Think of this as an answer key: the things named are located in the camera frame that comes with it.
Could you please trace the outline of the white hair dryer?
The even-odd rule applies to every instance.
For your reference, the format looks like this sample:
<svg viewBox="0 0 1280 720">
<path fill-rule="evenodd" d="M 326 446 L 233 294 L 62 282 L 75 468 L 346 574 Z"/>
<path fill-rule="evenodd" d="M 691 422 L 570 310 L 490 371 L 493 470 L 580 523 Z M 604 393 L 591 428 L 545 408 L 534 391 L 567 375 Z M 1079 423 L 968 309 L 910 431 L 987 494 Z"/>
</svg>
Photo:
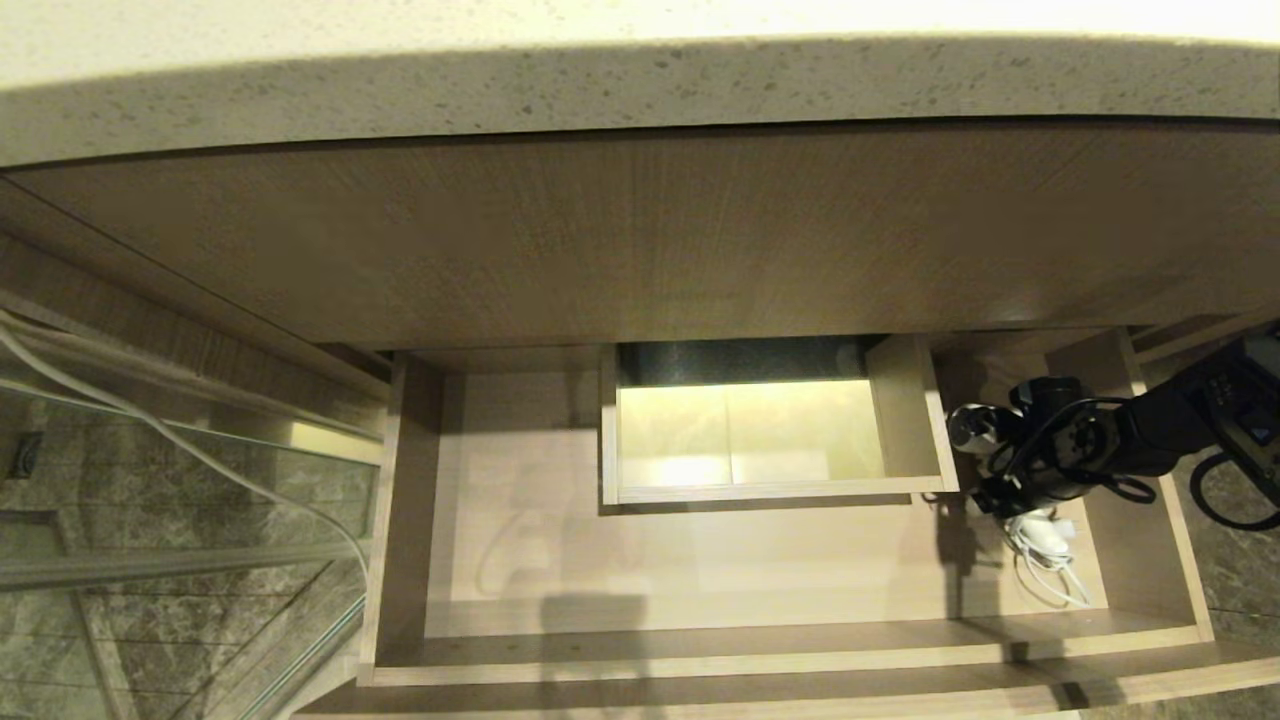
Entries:
<svg viewBox="0 0 1280 720">
<path fill-rule="evenodd" d="M 1021 425 L 1023 418 L 1015 411 L 987 404 L 964 404 L 948 414 L 947 433 L 956 451 L 980 460 L 980 478 L 998 477 L 986 464 L 1000 460 L 1000 448 L 1015 439 Z M 1056 519 L 1050 510 L 1036 509 L 1002 520 L 1002 524 L 1010 544 L 1043 566 L 1069 560 L 1075 530 L 1070 521 Z"/>
</svg>

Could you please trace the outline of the chrome floor rail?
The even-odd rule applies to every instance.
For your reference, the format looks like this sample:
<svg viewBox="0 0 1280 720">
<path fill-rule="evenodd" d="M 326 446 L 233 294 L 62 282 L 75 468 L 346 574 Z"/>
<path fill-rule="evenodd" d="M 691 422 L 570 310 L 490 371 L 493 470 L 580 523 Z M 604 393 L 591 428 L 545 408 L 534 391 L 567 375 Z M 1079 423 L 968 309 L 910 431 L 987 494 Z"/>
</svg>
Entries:
<svg viewBox="0 0 1280 720">
<path fill-rule="evenodd" d="M 356 674 L 367 597 L 360 596 L 279 671 L 232 720 L 291 720 L 292 714 Z"/>
</svg>

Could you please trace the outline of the fixed wooden cabinet front panel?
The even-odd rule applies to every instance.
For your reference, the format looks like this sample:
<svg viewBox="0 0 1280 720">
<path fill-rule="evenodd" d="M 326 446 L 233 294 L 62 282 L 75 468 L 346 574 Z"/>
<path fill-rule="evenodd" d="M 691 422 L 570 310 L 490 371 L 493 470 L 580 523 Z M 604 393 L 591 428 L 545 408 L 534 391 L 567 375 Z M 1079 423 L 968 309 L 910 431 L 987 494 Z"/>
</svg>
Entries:
<svg viewBox="0 0 1280 720">
<path fill-rule="evenodd" d="M 1276 120 L 301 143 L 6 178 L 314 343 L 1126 325 L 1280 304 Z"/>
</svg>

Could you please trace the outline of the wooden vanity drawer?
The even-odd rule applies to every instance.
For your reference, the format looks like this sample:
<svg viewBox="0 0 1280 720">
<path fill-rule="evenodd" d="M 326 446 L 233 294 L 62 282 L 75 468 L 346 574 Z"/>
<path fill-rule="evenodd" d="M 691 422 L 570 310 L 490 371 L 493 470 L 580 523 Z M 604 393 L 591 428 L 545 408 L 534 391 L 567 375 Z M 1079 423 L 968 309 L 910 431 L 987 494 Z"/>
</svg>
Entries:
<svg viewBox="0 0 1280 720">
<path fill-rule="evenodd" d="M 897 334 L 733 389 L 618 345 L 396 355 L 355 679 L 291 720 L 997 720 L 1280 683 L 1219 639 L 1170 477 L 1036 588 L 946 414 L 1039 374 L 1144 389 L 1121 329 Z"/>
</svg>

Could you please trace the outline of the speckled stone countertop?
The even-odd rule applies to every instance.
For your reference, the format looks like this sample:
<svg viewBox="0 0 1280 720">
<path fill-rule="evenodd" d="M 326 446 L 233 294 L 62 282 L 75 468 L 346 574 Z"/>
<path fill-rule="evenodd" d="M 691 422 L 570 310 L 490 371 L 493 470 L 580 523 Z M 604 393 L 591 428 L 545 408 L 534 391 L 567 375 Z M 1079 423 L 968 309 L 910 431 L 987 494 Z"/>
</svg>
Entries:
<svg viewBox="0 0 1280 720">
<path fill-rule="evenodd" d="M 1280 119 L 1280 0 L 0 0 L 0 168 L 952 117 Z"/>
</svg>

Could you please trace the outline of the glass shower partition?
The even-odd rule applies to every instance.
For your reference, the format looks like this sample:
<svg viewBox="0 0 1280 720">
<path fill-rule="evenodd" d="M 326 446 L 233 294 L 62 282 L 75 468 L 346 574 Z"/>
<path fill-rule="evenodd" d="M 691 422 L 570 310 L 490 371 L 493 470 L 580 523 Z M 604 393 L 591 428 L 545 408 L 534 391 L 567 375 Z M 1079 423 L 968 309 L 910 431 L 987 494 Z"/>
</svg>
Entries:
<svg viewBox="0 0 1280 720">
<path fill-rule="evenodd" d="M 232 720 L 365 594 L 378 470 L 0 307 L 0 720 Z"/>
</svg>

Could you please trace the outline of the wooden cabinet side panel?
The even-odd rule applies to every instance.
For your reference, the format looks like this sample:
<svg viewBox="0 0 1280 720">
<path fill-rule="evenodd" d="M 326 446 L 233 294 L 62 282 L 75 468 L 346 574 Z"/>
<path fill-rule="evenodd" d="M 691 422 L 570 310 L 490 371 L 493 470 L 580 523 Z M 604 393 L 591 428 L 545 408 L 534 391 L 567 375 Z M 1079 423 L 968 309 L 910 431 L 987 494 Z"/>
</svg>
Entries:
<svg viewBox="0 0 1280 720">
<path fill-rule="evenodd" d="M 0 179 L 0 307 L 187 375 L 315 413 L 388 383 L 161 269 Z"/>
</svg>

